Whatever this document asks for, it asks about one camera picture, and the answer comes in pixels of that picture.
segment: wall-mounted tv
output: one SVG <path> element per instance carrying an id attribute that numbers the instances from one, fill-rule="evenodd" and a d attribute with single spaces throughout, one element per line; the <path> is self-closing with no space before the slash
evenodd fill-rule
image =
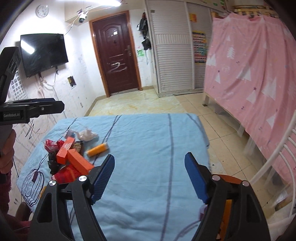
<path id="1" fill-rule="evenodd" d="M 20 46 L 28 78 L 68 62 L 64 35 L 62 34 L 21 35 Z"/>

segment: white louvered door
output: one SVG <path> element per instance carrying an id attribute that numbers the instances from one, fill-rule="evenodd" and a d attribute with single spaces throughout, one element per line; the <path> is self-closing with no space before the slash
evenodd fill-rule
<path id="1" fill-rule="evenodd" d="M 210 8 L 197 4 L 187 3 L 189 13 L 196 14 L 197 23 L 191 22 L 192 31 L 201 31 L 206 34 L 207 45 L 210 46 L 212 39 L 212 18 Z M 205 81 L 206 64 L 196 63 L 194 65 L 195 88 L 203 89 Z"/>
<path id="2" fill-rule="evenodd" d="M 183 1 L 148 0 L 160 93 L 192 90 L 192 39 Z"/>

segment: bed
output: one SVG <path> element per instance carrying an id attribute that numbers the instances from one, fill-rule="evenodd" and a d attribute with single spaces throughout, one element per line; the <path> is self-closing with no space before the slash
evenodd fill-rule
<path id="1" fill-rule="evenodd" d="M 70 128 L 86 127 L 99 134 L 86 150 L 107 142 L 110 150 L 97 159 L 99 166 L 108 154 L 115 169 L 103 197 L 94 206 L 97 220 L 109 241 L 191 240 L 198 226 L 197 198 L 184 167 L 186 153 L 209 168 L 209 141 L 194 114 L 96 116 L 65 119 L 44 137 L 58 140 Z M 50 181 L 47 152 L 39 143 L 17 180 L 26 203 L 34 212 L 42 188 Z M 68 202 L 76 240 L 82 240 Z"/>

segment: brown door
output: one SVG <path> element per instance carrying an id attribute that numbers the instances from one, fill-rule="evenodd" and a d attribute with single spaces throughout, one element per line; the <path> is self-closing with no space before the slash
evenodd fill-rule
<path id="1" fill-rule="evenodd" d="M 110 94 L 139 88 L 126 14 L 92 24 Z"/>

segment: beige floor tile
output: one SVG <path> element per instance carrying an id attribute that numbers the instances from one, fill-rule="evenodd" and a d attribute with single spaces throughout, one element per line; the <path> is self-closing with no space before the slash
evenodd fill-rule
<path id="1" fill-rule="evenodd" d="M 275 213 L 275 209 L 274 207 L 271 207 L 269 205 L 269 203 L 267 203 L 263 208 L 263 213 L 265 215 L 265 218 L 270 218 L 274 213 Z"/>
<path id="2" fill-rule="evenodd" d="M 111 96 L 110 98 L 113 100 L 129 100 L 129 101 L 136 101 L 136 100 L 144 100 L 145 99 L 145 93 L 150 93 L 153 90 L 146 90 L 146 91 L 133 91 L 129 93 L 119 94 Z"/>
<path id="3" fill-rule="evenodd" d="M 145 97 L 145 100 L 155 100 L 155 99 L 159 99 L 158 95 L 156 94 L 155 90 L 146 90 L 146 91 L 143 91 L 144 93 L 144 97 Z"/>
<path id="4" fill-rule="evenodd" d="M 199 119 L 205 129 L 205 132 L 209 140 L 219 138 L 218 134 L 215 132 L 215 130 L 211 127 L 211 125 L 206 121 L 206 119 L 203 116 L 199 116 Z"/>
<path id="5" fill-rule="evenodd" d="M 215 151 L 210 146 L 207 150 L 210 156 L 210 172 L 212 174 L 223 174 L 227 175 L 225 169 L 223 168 L 221 162 L 219 161 L 218 157 L 216 156 Z"/>
<path id="6" fill-rule="evenodd" d="M 214 128 L 220 137 L 235 133 L 235 129 L 230 127 L 227 123 L 221 120 L 215 113 L 203 115 L 208 123 Z"/>
<path id="7" fill-rule="evenodd" d="M 213 148 L 228 175 L 232 176 L 241 171 L 234 157 L 220 138 L 211 140 L 210 146 Z"/>
<path id="8" fill-rule="evenodd" d="M 214 111 L 209 108 L 208 106 L 203 106 L 202 105 L 202 100 L 201 99 L 195 99 L 195 100 L 190 100 L 189 101 L 202 115 L 207 115 L 214 113 Z"/>
<path id="9" fill-rule="evenodd" d="M 253 165 L 250 165 L 243 170 L 243 173 L 246 176 L 247 180 L 250 181 L 252 177 L 257 173 L 257 170 Z M 252 188 L 262 207 L 265 206 L 267 202 L 272 198 L 272 195 L 264 187 L 264 183 L 265 179 L 261 178 L 258 182 L 252 185 Z"/>
<path id="10" fill-rule="evenodd" d="M 214 111 L 207 107 L 207 106 L 201 106 L 201 107 L 197 107 L 196 108 L 202 115 L 207 115 L 207 114 L 211 114 L 214 113 Z"/>
<path id="11" fill-rule="evenodd" d="M 242 171 L 238 172 L 237 174 L 234 174 L 233 177 L 236 177 L 242 181 L 246 180 L 246 176 L 244 175 L 244 173 Z"/>
<path id="12" fill-rule="evenodd" d="M 111 98 L 105 98 L 103 100 L 97 101 L 95 106 L 93 107 L 92 110 L 98 109 L 98 108 L 104 108 L 104 107 L 109 107 L 118 104 L 118 101 L 115 101 Z"/>
<path id="13" fill-rule="evenodd" d="M 196 100 L 196 99 L 203 99 L 204 93 L 195 93 L 195 94 L 188 94 L 184 95 L 187 100 Z"/>
<path id="14" fill-rule="evenodd" d="M 250 181 L 257 173 L 257 170 L 253 165 L 250 165 L 243 169 L 243 173 L 246 176 L 247 180 Z"/>
<path id="15" fill-rule="evenodd" d="M 272 198 L 272 196 L 265 189 L 254 190 L 254 192 L 262 207 L 264 207 L 268 203 L 268 201 Z"/>
<path id="16" fill-rule="evenodd" d="M 231 154 L 233 155 L 233 157 L 235 158 L 242 170 L 251 165 L 249 159 L 243 154 L 244 148 L 248 142 L 246 136 L 239 137 L 237 133 L 233 133 L 221 137 L 221 140 L 230 150 Z"/>
<path id="17" fill-rule="evenodd" d="M 253 165 L 250 165 L 243 169 L 243 173 L 246 176 L 247 180 L 250 181 L 254 175 L 257 173 L 256 168 Z M 262 189 L 266 190 L 266 187 L 264 187 L 266 179 L 264 177 L 260 178 L 255 184 L 252 185 L 252 188 L 254 191 L 260 191 Z"/>
<path id="18" fill-rule="evenodd" d="M 186 113 L 180 102 L 173 96 L 147 100 L 148 113 Z"/>
<path id="19" fill-rule="evenodd" d="M 181 105 L 188 113 L 201 115 L 201 113 L 189 101 L 181 102 Z"/>
<path id="20" fill-rule="evenodd" d="M 177 95 L 176 98 L 179 102 L 188 101 L 187 98 L 185 97 L 185 95 Z"/>

